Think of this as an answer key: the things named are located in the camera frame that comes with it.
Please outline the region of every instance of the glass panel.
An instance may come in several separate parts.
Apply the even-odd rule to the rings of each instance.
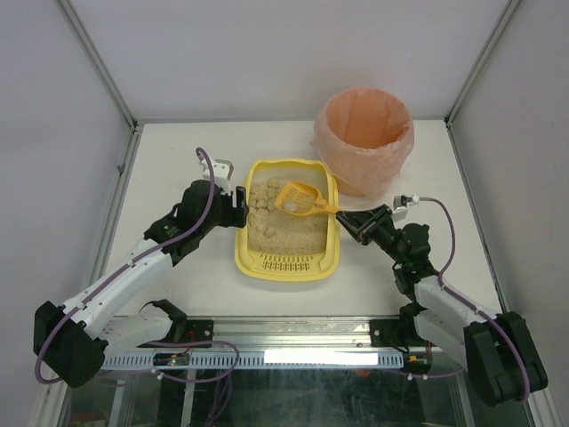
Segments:
[[[219,372],[170,371],[181,378]],[[117,387],[117,378],[121,378]],[[106,373],[72,390],[60,426],[195,427],[530,426],[523,405],[489,408],[461,378],[407,381],[381,370],[237,370],[226,380],[186,386],[151,373]],[[214,421],[210,414],[222,412]]]

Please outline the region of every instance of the trash bin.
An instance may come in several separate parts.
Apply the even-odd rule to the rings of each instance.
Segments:
[[[318,113],[311,142],[338,181],[354,196],[378,196],[399,175],[413,149],[413,120],[390,93],[356,87],[334,95]]]

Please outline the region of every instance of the robotic arm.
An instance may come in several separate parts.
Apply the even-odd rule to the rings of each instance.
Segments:
[[[150,302],[134,316],[113,317],[150,279],[195,251],[214,227],[245,226],[245,189],[236,187],[235,194],[229,191],[231,163],[217,160],[211,169],[205,167],[204,159],[201,163],[204,179],[185,190],[179,204],[150,226],[118,267],[62,305],[46,302],[36,311],[34,353],[70,387],[87,383],[105,359],[125,350],[149,341],[183,339],[187,316],[166,300]],[[216,182],[212,197],[210,171]],[[548,378],[525,321],[514,311],[499,314],[474,305],[449,286],[445,290],[429,260],[429,226],[395,227],[393,214],[418,201],[417,197],[399,197],[394,213],[382,205],[336,214],[358,243],[375,243],[395,262],[397,288],[412,301],[400,310],[398,345],[434,343],[468,370],[478,396],[491,406],[547,387]],[[497,327],[515,346],[516,354],[496,333]],[[39,379],[40,362],[36,364]]]
[[[416,196],[396,197],[396,214],[418,202]],[[514,311],[500,314],[474,304],[443,283],[429,260],[429,226],[410,223],[396,229],[392,214],[382,205],[369,211],[340,211],[336,218],[358,243],[375,243],[395,262],[397,289],[412,301],[400,310],[398,345],[425,340],[440,347],[468,371],[473,389],[489,406],[547,387],[548,377],[524,319]]]
[[[150,279],[195,251],[214,227],[245,226],[248,213],[245,189],[236,187],[235,195],[228,190],[233,166],[228,161],[217,160],[212,162],[218,184],[214,186],[210,209],[196,230],[188,233],[204,212],[212,185],[205,181],[210,179],[210,173],[204,160],[202,165],[204,180],[192,182],[181,202],[150,226],[119,266],[61,306],[46,302],[36,311],[34,353],[37,355],[54,328],[68,318],[47,346],[43,360],[70,387],[87,383],[99,372],[105,359],[125,350],[149,341],[179,342],[182,338],[187,316],[167,300],[151,302],[134,316],[119,319],[113,316]]]

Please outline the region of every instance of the litter scoop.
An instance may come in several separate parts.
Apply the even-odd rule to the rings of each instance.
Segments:
[[[340,208],[328,205],[316,187],[304,182],[292,181],[285,184],[275,201],[276,209],[296,216],[313,214],[336,214]]]

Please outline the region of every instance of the white wall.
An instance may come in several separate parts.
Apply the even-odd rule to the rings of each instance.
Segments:
[[[0,424],[27,425],[36,308],[84,286],[127,131],[55,2],[0,13]]]
[[[526,0],[455,123],[498,279],[569,421],[569,3]]]
[[[375,85],[453,104],[506,0],[73,0],[138,119],[313,117]]]

